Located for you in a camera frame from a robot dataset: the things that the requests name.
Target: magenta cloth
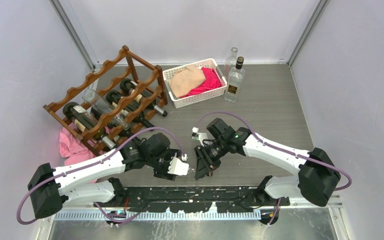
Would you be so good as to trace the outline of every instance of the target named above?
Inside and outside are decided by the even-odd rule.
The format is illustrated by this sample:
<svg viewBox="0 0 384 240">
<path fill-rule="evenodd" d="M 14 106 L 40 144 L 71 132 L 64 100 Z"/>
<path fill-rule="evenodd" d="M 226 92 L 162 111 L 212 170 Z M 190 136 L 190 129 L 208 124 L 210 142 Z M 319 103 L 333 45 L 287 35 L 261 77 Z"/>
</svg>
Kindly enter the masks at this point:
<svg viewBox="0 0 384 240">
<path fill-rule="evenodd" d="M 59 154 L 61 157 L 67 158 L 64 162 L 65 166 L 78 164 L 95 157 L 95 155 L 65 127 L 59 132 Z"/>
<path fill-rule="evenodd" d="M 199 85 L 199 87 L 190 90 L 190 92 L 181 98 L 202 94 L 203 92 L 220 88 L 222 86 L 222 83 L 220 82 L 215 69 L 203 67 L 201 70 L 205 75 L 205 81 Z"/>
</svg>

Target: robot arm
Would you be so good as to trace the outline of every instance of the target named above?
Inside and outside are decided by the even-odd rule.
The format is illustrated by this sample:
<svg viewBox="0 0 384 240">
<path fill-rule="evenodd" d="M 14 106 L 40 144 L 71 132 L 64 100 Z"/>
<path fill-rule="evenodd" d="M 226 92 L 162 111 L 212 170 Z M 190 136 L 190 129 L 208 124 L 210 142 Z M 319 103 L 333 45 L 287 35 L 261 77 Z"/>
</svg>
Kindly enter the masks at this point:
<svg viewBox="0 0 384 240">
<path fill-rule="evenodd" d="M 110 178 L 104 182 L 89 183 L 108 175 L 141 169 L 145 165 L 154 169 L 154 176 L 157 178 L 174 181 L 176 176 L 186 175 L 189 165 L 178 158 L 182 155 L 181 151 L 169 147 L 170 140 L 162 133 L 157 133 L 141 142 L 128 142 L 115 153 L 116 150 L 113 149 L 77 164 L 56 168 L 51 168 L 49 163 L 39 166 L 28 183 L 29 190 L 53 176 L 63 174 L 63 177 L 42 185 L 30 195 L 35 217 L 46 218 L 63 207 L 93 202 L 120 204 L 126 192 L 119 179 Z M 103 161 L 112 153 L 114 155 L 111 158 Z M 64 174 L 94 163 L 97 164 L 68 175 Z"/>
<path fill-rule="evenodd" d="M 297 157 L 311 157 L 333 166 L 322 149 L 295 149 L 258 135 L 263 144 L 249 129 L 240 127 L 234 130 L 220 118 L 210 122 L 206 129 L 215 139 L 206 139 L 207 134 L 198 132 L 197 128 L 192 130 L 192 138 L 201 142 L 194 149 L 197 157 L 196 180 L 205 175 L 211 176 L 220 167 L 220 158 L 227 153 L 238 153 L 265 160 L 292 174 L 287 177 L 266 176 L 257 188 L 257 198 L 262 203 L 281 197 L 304 197 L 309 202 L 324 207 L 341 179 L 339 172 Z"/>
</svg>

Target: dark wine bottle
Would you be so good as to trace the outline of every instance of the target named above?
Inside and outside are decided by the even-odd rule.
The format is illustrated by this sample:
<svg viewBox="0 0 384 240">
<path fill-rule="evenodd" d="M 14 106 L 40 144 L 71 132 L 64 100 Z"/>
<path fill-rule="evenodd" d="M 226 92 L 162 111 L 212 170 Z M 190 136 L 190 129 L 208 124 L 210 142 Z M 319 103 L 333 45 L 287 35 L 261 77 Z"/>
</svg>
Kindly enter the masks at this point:
<svg viewBox="0 0 384 240">
<path fill-rule="evenodd" d="M 67 103 L 62 109 L 62 113 L 70 119 L 81 132 L 86 131 L 86 129 L 93 129 L 98 124 L 96 118 L 74 101 Z M 93 136 L 93 139 L 102 141 L 109 149 L 117 147 L 117 145 L 106 135 L 104 128 L 100 129 Z"/>
<path fill-rule="evenodd" d="M 129 78 L 125 78 L 123 81 L 120 82 L 120 89 L 125 95 L 128 96 L 133 93 L 137 85 L 138 84 L 135 81 Z M 144 97 L 149 98 L 151 96 L 152 96 L 152 93 L 147 89 L 145 89 L 142 91 L 141 94 L 138 94 L 134 99 L 136 100 L 137 103 L 140 104 L 144 99 Z M 156 99 L 154 99 L 146 108 L 154 109 L 157 113 L 161 114 L 163 117 L 167 116 L 167 112 L 157 105 Z"/>
<path fill-rule="evenodd" d="M 107 94 L 106 94 L 106 101 L 109 102 L 110 104 L 112 104 L 112 106 L 114 108 L 117 107 L 117 104 L 119 103 L 120 99 L 123 97 L 123 95 L 116 91 L 116 90 L 111 90 L 109 91 Z M 139 103 L 137 103 L 136 101 L 132 101 L 131 103 L 129 103 L 127 105 L 127 107 L 123 110 L 120 111 L 121 114 L 123 114 L 125 117 L 127 117 L 127 115 L 130 113 L 130 112 L 133 112 L 135 111 L 136 109 L 139 108 Z M 152 127 L 155 127 L 154 125 L 152 125 L 152 123 L 150 123 L 150 121 L 148 121 L 146 118 L 145 118 L 145 114 L 143 111 L 141 111 L 139 113 L 139 115 L 137 115 L 134 119 L 133 119 L 133 122 L 135 123 L 142 123 L 145 127 L 147 128 L 152 128 Z"/>
</svg>

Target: wine rack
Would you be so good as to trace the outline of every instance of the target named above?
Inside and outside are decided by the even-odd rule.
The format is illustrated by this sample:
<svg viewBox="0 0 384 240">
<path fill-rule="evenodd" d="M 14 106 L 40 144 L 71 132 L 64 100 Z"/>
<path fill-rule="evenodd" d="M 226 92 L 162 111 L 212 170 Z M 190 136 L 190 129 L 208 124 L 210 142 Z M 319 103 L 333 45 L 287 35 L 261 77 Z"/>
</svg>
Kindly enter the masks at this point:
<svg viewBox="0 0 384 240">
<path fill-rule="evenodd" d="M 80 94 L 84 89 L 86 89 L 89 85 L 91 85 L 93 82 L 98 80 L 102 75 L 104 75 L 108 70 L 110 70 L 112 67 L 114 67 L 118 62 L 120 62 L 122 59 L 126 58 L 127 60 L 127 67 L 124 71 L 124 73 L 120 76 L 116 76 L 112 78 L 111 83 L 109 86 L 107 86 L 104 89 L 97 90 L 97 94 L 99 94 L 101 97 L 107 94 L 111 89 L 113 89 L 115 86 L 120 84 L 120 82 L 125 79 L 128 75 L 131 75 L 133 80 L 137 83 L 137 86 L 135 90 L 132 92 L 129 96 L 124 96 L 118 101 L 117 107 L 110 113 L 102 114 L 102 116 L 99 118 L 98 124 L 92 128 L 87 129 L 84 132 L 79 132 L 76 130 L 76 128 L 71 128 L 69 125 L 71 123 L 71 120 L 67 117 L 60 118 L 56 112 L 64 107 L 70 100 L 72 100 L 74 97 L 76 97 L 78 94 Z M 138 79 L 138 74 L 136 73 L 135 65 L 133 63 L 133 59 L 141 63 L 142 65 L 146 66 L 150 70 L 152 70 L 151 76 L 146 81 L 140 81 Z M 155 89 L 152 89 L 150 87 L 150 84 L 153 83 L 155 80 L 158 82 L 158 86 Z M 163 79 L 163 70 L 159 65 L 152 65 L 149 62 L 145 61 L 144 59 L 140 58 L 133 52 L 129 50 L 129 48 L 124 45 L 120 51 L 118 52 L 118 56 L 114 60 L 106 60 L 102 68 L 99 72 L 91 72 L 89 73 L 83 84 L 78 87 L 71 87 L 67 90 L 67 94 L 65 97 L 58 102 L 51 102 L 48 105 L 44 105 L 43 108 L 52 116 L 54 117 L 64 128 L 66 128 L 73 136 L 75 136 L 78 140 L 81 141 L 82 144 L 84 144 L 95 156 L 99 156 L 99 152 L 105 147 L 105 144 L 102 142 L 97 142 L 94 145 L 90 145 L 88 141 L 102 128 L 104 128 L 108 122 L 116 115 L 118 114 L 122 109 L 124 109 L 129 103 L 135 100 L 135 97 L 139 94 L 141 94 L 145 89 L 148 89 L 152 95 L 150 97 L 143 97 L 143 101 L 140 103 L 140 106 L 135 111 L 130 112 L 125 117 L 125 122 L 130 124 L 134 118 L 136 118 L 141 112 L 144 112 L 146 107 L 156 98 L 159 98 L 158 106 L 162 108 L 163 106 L 167 105 L 167 95 L 164 88 L 164 79 Z M 83 102 L 81 106 L 84 109 L 90 108 L 90 104 L 87 102 Z M 157 111 L 155 110 L 149 110 L 148 112 L 144 112 L 145 118 L 149 121 L 155 116 Z M 136 123 L 135 125 L 132 125 L 131 132 L 137 133 L 141 128 L 143 127 L 142 123 Z M 114 141 L 114 137 L 117 136 L 123 128 L 121 126 L 114 127 L 110 130 L 108 133 L 108 137 Z M 117 144 L 120 145 L 124 141 L 127 140 L 127 137 L 120 137 L 118 139 Z"/>
</svg>

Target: storage basket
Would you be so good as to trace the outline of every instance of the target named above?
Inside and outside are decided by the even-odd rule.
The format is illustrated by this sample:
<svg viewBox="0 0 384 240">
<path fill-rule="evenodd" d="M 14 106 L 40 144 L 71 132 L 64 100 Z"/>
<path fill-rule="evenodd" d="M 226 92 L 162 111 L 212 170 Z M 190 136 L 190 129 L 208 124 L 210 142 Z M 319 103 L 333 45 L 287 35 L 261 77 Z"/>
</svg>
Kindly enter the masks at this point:
<svg viewBox="0 0 384 240">
<path fill-rule="evenodd" d="M 208 90 L 198 95 L 187 96 L 184 98 L 177 98 L 176 96 L 174 96 L 169 86 L 169 80 L 173 78 L 173 76 L 177 71 L 182 70 L 189 65 L 194 65 L 196 68 L 199 68 L 199 69 L 202 67 L 215 69 L 218 80 L 220 80 L 221 82 L 221 87 Z M 219 66 L 217 65 L 216 61 L 213 58 L 208 58 L 202 61 L 197 61 L 190 64 L 174 67 L 174 68 L 162 71 L 162 75 L 164 76 L 164 83 L 165 83 L 165 86 L 167 87 L 168 95 L 170 95 L 170 98 L 174 103 L 174 107 L 177 109 L 184 106 L 191 105 L 191 104 L 199 103 L 207 99 L 212 99 L 212 98 L 221 96 L 225 93 L 225 88 L 227 85 L 226 78 L 223 76 L 222 71 L 220 71 Z"/>
</svg>

